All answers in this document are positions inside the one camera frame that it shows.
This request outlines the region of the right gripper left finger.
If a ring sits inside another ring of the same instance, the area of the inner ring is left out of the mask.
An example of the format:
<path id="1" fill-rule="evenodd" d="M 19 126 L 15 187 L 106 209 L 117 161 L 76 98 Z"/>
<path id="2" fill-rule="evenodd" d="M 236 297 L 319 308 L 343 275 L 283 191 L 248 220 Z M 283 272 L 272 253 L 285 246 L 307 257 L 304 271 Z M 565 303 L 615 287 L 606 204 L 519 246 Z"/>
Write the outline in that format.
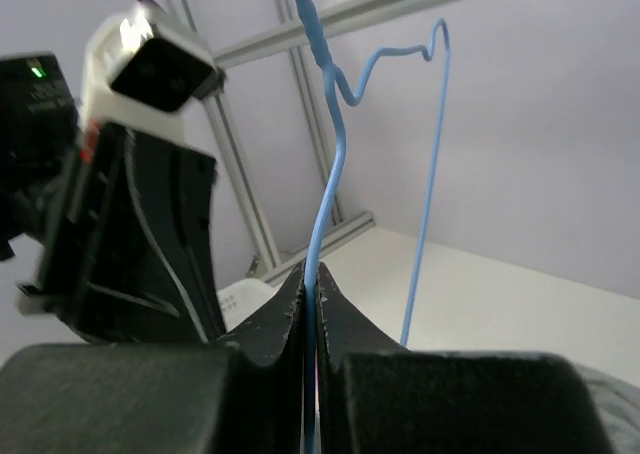
<path id="1" fill-rule="evenodd" d="M 296 453 L 301 268 L 204 344 L 49 344 L 1 370 L 5 453 Z"/>

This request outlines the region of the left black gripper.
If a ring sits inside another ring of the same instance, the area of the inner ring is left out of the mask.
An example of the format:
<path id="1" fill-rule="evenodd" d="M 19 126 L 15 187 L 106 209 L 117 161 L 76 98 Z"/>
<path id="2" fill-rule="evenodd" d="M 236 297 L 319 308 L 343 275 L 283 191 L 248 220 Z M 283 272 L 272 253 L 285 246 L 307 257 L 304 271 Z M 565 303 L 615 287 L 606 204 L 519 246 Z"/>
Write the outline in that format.
<path id="1" fill-rule="evenodd" d="M 46 203 L 25 316 L 110 342 L 208 343 L 225 332 L 210 214 L 217 162 L 109 122 L 38 192 Z"/>

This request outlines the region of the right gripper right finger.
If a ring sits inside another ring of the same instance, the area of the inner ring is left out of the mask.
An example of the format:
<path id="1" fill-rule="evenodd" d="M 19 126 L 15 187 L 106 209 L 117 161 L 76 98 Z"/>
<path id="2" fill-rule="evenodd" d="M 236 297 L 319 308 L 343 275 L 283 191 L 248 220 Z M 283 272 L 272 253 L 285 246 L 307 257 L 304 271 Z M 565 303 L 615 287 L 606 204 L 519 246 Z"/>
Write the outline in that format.
<path id="1" fill-rule="evenodd" d="M 318 272 L 326 453 L 609 453 L 585 382 L 547 353 L 411 351 Z"/>

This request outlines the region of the blue wire hanger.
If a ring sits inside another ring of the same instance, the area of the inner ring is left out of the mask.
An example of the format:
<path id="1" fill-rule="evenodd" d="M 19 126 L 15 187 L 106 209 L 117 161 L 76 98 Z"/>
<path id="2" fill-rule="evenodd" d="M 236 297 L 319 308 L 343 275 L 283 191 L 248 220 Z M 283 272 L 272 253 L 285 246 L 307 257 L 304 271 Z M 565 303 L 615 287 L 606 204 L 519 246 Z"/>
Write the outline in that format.
<path id="1" fill-rule="evenodd" d="M 436 54 L 437 35 L 442 35 L 444 49 L 444 67 L 437 121 L 434 132 L 433 148 L 427 178 L 427 189 L 424 200 L 424 211 L 422 214 L 418 244 L 414 258 L 414 266 L 410 278 L 410 286 L 405 306 L 405 313 L 402 323 L 400 344 L 406 346 L 411 322 L 413 318 L 416 290 L 421 271 L 421 262 L 426 244 L 428 223 L 431 209 L 431 200 L 436 178 L 436 168 L 439 155 L 439 148 L 442 135 L 444 112 L 449 84 L 449 74 L 451 65 L 451 44 L 447 23 L 440 18 L 433 25 L 429 43 L 427 45 L 415 45 L 406 48 L 381 47 L 375 51 L 364 66 L 359 83 L 356 89 L 351 89 L 350 85 L 332 57 L 324 28 L 320 21 L 316 6 L 313 0 L 294 0 L 299 20 L 302 23 L 304 32 L 316 65 L 322 73 L 324 96 L 329 109 L 333 128 L 336 135 L 336 149 L 334 161 L 329 173 L 329 178 L 324 190 L 319 210 L 316 215 L 306 259 L 304 263 L 304 304 L 305 304 L 305 352 L 303 370 L 303 451 L 313 453 L 316 451 L 316 388 L 317 388 L 317 334 L 316 302 L 318 300 L 318 267 L 321 252 L 321 244 L 328 224 L 329 214 L 334 206 L 336 192 L 341 179 L 343 167 L 346 160 L 347 139 L 346 127 L 338 102 L 342 98 L 351 107 L 359 105 L 364 98 L 365 90 L 373 69 L 377 61 L 383 57 L 404 57 L 412 54 L 419 54 L 427 62 L 433 60 Z"/>

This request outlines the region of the grey tank top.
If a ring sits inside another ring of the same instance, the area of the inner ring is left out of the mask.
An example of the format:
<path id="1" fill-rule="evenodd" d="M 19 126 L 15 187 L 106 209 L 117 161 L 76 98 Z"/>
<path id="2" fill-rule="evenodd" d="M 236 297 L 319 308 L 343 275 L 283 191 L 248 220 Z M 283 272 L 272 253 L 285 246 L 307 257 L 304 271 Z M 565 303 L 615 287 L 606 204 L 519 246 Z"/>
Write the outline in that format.
<path id="1" fill-rule="evenodd" d="M 614 451 L 639 454 L 639 388 L 581 364 L 574 367 L 589 389 Z"/>

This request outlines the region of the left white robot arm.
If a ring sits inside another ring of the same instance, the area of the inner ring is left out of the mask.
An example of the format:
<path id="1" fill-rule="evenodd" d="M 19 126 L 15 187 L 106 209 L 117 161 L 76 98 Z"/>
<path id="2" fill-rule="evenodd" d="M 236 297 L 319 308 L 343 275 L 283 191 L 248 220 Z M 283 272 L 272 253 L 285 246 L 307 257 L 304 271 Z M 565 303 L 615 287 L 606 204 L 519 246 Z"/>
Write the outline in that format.
<path id="1" fill-rule="evenodd" d="M 21 311 L 90 342 L 221 337 L 215 159 L 112 121 L 93 123 L 79 146 L 77 117 L 54 54 L 2 59 L 1 257 L 20 235 L 43 248 Z"/>

